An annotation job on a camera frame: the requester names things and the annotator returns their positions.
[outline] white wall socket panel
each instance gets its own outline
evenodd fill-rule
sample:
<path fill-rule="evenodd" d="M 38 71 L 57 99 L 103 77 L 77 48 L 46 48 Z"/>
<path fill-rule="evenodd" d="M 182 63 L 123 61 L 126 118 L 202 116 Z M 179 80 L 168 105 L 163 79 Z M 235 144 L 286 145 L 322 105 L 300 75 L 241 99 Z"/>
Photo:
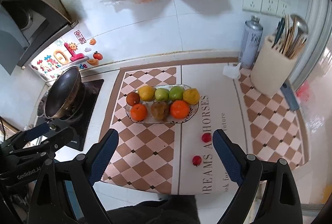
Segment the white wall socket panel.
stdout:
<path fill-rule="evenodd" d="M 291 6 L 282 0 L 279 0 L 277 16 L 283 18 L 286 14 L 290 14 Z"/>
<path fill-rule="evenodd" d="M 278 0 L 263 0 L 261 12 L 275 16 L 278 9 Z"/>
<path fill-rule="evenodd" d="M 260 12 L 262 0 L 243 0 L 242 9 L 251 12 Z"/>

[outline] white utensil holder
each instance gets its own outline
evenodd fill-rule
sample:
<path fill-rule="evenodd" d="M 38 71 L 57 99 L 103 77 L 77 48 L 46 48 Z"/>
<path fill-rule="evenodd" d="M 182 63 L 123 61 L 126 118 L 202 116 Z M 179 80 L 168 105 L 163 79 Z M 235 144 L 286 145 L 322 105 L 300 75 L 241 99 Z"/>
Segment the white utensil holder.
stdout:
<path fill-rule="evenodd" d="M 267 36 L 251 71 L 250 79 L 261 93 L 275 95 L 291 73 L 297 58 L 290 60 L 272 49 L 273 36 Z"/>

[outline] yellow lemon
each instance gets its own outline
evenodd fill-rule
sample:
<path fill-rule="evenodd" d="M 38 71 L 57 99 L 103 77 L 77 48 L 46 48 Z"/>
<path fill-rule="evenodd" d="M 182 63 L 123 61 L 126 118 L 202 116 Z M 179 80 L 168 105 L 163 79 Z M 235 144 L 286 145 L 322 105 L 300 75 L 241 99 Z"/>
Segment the yellow lemon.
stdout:
<path fill-rule="evenodd" d="M 194 88 L 187 89 L 183 93 L 183 100 L 189 105 L 196 105 L 200 101 L 200 93 Z"/>
<path fill-rule="evenodd" d="M 156 88 L 153 88 L 151 86 L 145 85 L 138 89 L 139 97 L 142 101 L 152 101 L 154 99 L 154 92 L 156 91 Z"/>

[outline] black glass cooktop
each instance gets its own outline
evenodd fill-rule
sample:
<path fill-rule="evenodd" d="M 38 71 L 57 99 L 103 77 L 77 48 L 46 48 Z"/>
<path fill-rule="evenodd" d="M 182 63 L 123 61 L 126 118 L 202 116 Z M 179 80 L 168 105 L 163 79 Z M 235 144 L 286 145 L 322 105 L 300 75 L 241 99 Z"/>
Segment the black glass cooktop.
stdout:
<path fill-rule="evenodd" d="M 58 127 L 57 131 L 60 131 L 61 129 L 64 129 L 68 126 L 71 126 L 75 130 L 73 140 L 70 143 L 68 143 L 66 146 L 76 149 L 78 151 L 83 151 L 85 136 L 88 131 L 88 126 L 90 123 L 92 112 L 95 107 L 103 83 L 104 80 L 83 82 L 86 88 L 86 94 L 82 106 L 80 108 L 82 109 L 83 113 L 80 119 L 78 119 L 73 123 L 61 121 L 59 119 L 55 119 L 52 121 L 52 123 Z M 38 118 L 37 126 L 45 122 L 46 122 L 45 118 Z M 44 136 L 49 138 L 54 136 L 55 134 L 56 131 L 50 130 Z"/>

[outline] black frying pan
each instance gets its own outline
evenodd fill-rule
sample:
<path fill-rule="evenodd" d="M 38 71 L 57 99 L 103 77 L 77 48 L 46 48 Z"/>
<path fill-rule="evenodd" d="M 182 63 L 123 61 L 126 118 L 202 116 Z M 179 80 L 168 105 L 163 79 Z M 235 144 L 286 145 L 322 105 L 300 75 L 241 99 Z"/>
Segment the black frying pan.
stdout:
<path fill-rule="evenodd" d="M 71 105 L 82 86 L 82 78 L 77 66 L 68 68 L 55 81 L 44 105 L 44 115 L 47 119 L 63 117 L 71 109 Z"/>

